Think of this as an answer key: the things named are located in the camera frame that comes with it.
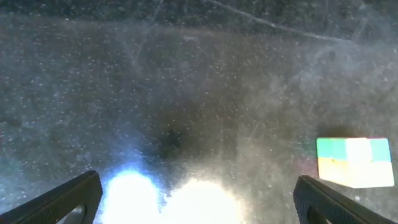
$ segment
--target cube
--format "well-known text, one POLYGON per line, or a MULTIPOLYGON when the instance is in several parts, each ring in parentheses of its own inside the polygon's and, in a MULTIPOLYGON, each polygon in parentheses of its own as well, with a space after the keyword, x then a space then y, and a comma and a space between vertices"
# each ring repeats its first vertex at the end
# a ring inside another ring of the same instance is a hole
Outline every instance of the cube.
POLYGON ((352 188, 394 186, 386 138, 318 138, 319 177, 352 188))

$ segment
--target colorful cube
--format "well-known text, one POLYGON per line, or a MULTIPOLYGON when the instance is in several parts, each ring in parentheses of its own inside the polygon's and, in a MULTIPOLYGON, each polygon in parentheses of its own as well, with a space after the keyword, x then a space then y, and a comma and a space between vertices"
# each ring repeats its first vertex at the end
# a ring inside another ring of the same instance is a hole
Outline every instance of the colorful cube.
POLYGON ((352 188, 394 186, 388 139, 318 138, 319 177, 352 188))

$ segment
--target multicolored block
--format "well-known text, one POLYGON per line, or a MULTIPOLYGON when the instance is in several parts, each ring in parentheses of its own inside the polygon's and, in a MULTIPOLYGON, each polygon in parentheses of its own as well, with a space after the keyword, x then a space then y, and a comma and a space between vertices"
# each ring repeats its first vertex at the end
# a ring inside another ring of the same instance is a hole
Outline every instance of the multicolored block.
POLYGON ((319 177, 352 188, 394 186, 388 139, 318 138, 319 177))

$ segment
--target dark surface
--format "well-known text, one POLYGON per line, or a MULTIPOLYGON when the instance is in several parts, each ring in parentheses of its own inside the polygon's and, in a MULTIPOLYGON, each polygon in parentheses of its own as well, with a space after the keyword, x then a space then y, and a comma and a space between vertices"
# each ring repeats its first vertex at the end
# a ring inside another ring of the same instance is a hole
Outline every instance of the dark surface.
MULTIPOLYGON (((89 169, 106 182, 140 167, 171 188, 223 179, 248 223, 297 223, 292 191, 317 176, 317 136, 384 136, 397 157, 390 1, 314 19, 325 2, 0 2, 0 212, 89 169)), ((395 187, 332 187, 398 220, 395 187)))

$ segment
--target cube face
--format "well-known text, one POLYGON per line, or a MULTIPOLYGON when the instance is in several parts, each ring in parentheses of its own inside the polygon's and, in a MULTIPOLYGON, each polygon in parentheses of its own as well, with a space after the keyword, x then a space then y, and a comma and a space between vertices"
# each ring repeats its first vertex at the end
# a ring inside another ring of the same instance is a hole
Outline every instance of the cube face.
POLYGON ((323 180, 352 188, 394 185, 387 139, 318 138, 317 148, 323 180))

